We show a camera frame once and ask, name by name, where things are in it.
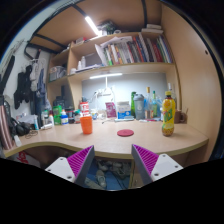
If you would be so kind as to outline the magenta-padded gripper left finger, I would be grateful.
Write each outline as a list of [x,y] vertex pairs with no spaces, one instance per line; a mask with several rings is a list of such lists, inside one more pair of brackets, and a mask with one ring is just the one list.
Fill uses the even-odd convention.
[[59,157],[46,168],[46,171],[82,186],[94,156],[94,146],[91,145],[68,158]]

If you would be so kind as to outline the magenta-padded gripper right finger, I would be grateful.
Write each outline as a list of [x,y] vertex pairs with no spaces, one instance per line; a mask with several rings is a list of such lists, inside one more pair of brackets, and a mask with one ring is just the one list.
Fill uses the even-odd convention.
[[150,184],[182,169],[182,166],[169,155],[158,155],[136,144],[132,145],[131,153],[144,185]]

